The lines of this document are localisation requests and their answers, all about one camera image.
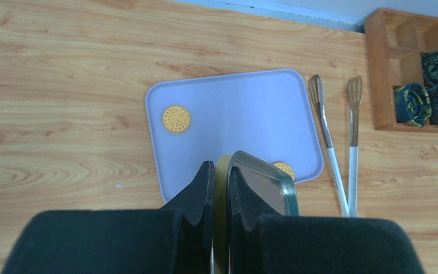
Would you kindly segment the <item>silver tin lid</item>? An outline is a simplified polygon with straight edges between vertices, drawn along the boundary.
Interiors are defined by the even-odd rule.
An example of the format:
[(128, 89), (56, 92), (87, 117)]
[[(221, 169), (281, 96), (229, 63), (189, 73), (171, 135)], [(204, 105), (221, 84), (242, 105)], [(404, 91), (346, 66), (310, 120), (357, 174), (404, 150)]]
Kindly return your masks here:
[(214, 168), (211, 273), (230, 272), (226, 204), (228, 177), (234, 167), (243, 175), (246, 186), (275, 212), (285, 216), (299, 215), (297, 194), (289, 174), (244, 151), (220, 157)]

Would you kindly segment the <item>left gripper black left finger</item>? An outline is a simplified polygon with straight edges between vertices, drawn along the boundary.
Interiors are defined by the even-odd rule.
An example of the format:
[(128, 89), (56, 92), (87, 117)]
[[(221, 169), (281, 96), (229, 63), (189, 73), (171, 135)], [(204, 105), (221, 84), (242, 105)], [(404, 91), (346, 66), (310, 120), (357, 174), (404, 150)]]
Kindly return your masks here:
[(158, 209), (61, 210), (35, 215), (3, 273), (209, 273), (214, 165)]

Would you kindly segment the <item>metal tongs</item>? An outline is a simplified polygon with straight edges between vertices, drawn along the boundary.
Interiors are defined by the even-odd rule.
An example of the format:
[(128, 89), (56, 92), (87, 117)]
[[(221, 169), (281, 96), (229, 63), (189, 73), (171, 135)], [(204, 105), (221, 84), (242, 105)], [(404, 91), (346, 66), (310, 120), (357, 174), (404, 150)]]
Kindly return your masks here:
[(326, 113), (325, 97), (321, 77), (313, 75), (308, 80), (308, 89), (314, 111), (320, 121), (327, 157), (333, 175), (336, 194), (343, 217), (358, 217), (358, 167), (359, 167), (359, 116), (363, 94), (363, 78), (358, 75), (348, 80), (346, 86), (347, 102), (350, 108), (350, 149), (348, 157), (348, 191), (344, 184), (339, 163), (334, 150), (331, 132), (329, 130)]

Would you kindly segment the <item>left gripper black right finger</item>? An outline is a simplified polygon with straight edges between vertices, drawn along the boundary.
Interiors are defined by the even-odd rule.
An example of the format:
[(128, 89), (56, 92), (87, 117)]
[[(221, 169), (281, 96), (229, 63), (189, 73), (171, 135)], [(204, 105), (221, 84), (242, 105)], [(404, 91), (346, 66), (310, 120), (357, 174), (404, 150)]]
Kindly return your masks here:
[(229, 182), (233, 273), (423, 273), (404, 230), (387, 219), (284, 216), (248, 185)]

